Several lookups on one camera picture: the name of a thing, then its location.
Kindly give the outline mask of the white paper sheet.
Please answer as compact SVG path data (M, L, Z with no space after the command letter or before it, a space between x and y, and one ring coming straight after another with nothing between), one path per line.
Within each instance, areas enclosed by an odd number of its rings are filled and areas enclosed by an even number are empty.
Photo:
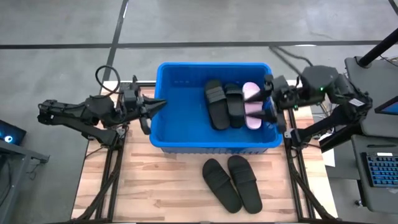
M325 139L326 137L329 137L331 135L331 133L326 133L324 135L322 135L319 138L319 143L321 140ZM326 166L329 167L335 167L335 152L334 152L334 148L331 148L329 150L327 150L326 152L322 153L323 156L323 161L325 163Z

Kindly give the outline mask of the black monitor pole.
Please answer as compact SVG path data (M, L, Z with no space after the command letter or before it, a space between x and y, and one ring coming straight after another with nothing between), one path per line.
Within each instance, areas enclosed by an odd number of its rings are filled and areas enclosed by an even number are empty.
M398 42L398 28L389 34L384 40L373 47L367 54L361 58L357 58L356 62L360 67L366 68L376 58L381 56L385 51Z

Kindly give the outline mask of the black aluminium frame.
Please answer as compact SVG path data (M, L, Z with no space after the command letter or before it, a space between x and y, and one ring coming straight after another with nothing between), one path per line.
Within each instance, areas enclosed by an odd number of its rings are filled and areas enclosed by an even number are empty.
M125 101L133 100L136 106L140 107L137 109L139 115L137 120L140 122L141 129L145 135L149 135L151 130L147 120L150 119L152 115L149 113L149 109L144 106L146 97L141 94L141 86L144 85L145 83L139 82L136 76L132 77L131 82L118 82L116 89L120 90L121 93L118 96L116 106L126 108L124 105ZM119 176L124 154L124 144L126 143L131 121L131 118L124 118L121 124L112 128L112 130L116 132L116 139L111 144L101 143L101 148L107 149L107 154L99 192L90 206L88 206L79 217L72 218L64 224L106 224L113 221Z
M297 223L336 221L338 214L319 144L292 149L284 137L284 151Z

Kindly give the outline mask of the blue lit screen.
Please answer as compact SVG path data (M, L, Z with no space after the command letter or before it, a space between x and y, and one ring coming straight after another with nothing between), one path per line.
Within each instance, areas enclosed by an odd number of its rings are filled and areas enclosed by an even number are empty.
M398 116L398 96L395 96L387 102L374 109L376 114L389 114Z

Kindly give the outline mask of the blue plastic bin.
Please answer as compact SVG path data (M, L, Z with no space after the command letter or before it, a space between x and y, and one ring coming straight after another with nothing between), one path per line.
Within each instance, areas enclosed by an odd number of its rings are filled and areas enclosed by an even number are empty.
M272 73L265 63L165 62L158 67L155 97L166 105L153 117L150 141L167 153L262 154L282 143L277 126L262 123L259 129L228 127L215 130L206 106L205 85L263 86Z

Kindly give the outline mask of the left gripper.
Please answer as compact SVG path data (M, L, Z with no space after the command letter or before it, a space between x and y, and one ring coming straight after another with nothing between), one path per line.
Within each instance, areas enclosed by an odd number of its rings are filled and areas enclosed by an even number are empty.
M143 95L135 75L131 83L122 83L121 93L122 119L139 119L143 133L149 135L151 130L147 120L152 119L167 104L166 100Z

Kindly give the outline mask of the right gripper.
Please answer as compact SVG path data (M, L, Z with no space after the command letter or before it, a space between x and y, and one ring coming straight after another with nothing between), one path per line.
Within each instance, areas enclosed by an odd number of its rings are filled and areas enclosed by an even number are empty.
M266 101L272 95L276 111L266 109L247 113L246 116L274 124L278 132L282 134L286 132L283 110L298 110L299 108L297 87L289 85L283 76L274 79L272 75L265 75L263 89L253 82L247 82L243 85L243 95L246 103Z

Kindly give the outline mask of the grey workstation cart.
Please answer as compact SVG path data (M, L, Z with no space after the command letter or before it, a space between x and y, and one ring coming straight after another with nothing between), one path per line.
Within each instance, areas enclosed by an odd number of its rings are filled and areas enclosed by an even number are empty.
M398 67L385 60L375 60L368 68L363 68L355 58L346 58L345 65L349 79L373 99L373 107L360 122L362 133L351 137L360 176L362 203L372 212L398 214L398 186L372 187L364 162L365 153L388 152L398 155L398 115L374 111L398 96Z

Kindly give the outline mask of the grey metal stand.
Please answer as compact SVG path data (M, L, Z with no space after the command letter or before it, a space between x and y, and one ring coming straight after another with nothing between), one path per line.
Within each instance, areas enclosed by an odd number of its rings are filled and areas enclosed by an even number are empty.
M41 164L45 164L50 156L4 141L0 141L0 155L6 157L0 159L0 173L3 164L7 165L8 170L5 194L1 196L2 193L0 193L0 224L8 224L30 160L36 159Z

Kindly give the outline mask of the black rubber slide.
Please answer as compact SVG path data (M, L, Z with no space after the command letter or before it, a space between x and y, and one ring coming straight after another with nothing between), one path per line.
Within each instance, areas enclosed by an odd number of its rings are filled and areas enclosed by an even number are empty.
M228 104L219 80L208 80L206 82L205 100L213 129L228 129L230 126Z
M241 87L228 83L224 86L228 105L228 114L232 128L241 128L245 124L244 97Z
M235 191L231 178L215 159L208 159L202 168L202 176L215 197L229 213L237 213L242 202Z
M262 200L257 186L257 179L248 160L242 156L231 156L228 169L238 191L245 210L250 214L262 210Z

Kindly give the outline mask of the glowing dark monitor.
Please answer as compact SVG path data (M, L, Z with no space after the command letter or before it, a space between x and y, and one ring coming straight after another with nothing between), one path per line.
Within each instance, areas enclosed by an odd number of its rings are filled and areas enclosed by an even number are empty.
M0 140L20 146L26 133L27 132L25 130L0 120Z

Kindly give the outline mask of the pink rubber slide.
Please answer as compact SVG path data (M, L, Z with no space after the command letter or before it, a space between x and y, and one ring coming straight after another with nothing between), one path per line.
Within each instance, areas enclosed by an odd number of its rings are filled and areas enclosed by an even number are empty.
M247 98L249 98L252 95L255 95L257 92L259 92L260 88L258 87L257 84L253 83L253 82L246 82L243 85L243 96L244 99L246 100ZM248 113L252 113L252 112L257 112L262 110L263 107L263 102L252 102L252 103L244 103L244 110L245 110L245 122L246 122L246 126L249 129L259 129L261 127L262 124L262 120L259 118L253 118L248 116Z

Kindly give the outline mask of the backlit black keyboard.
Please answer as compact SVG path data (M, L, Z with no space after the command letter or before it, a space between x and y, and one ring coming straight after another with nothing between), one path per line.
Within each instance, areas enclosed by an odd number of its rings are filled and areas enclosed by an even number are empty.
M398 188L398 154L362 152L361 158L372 187Z

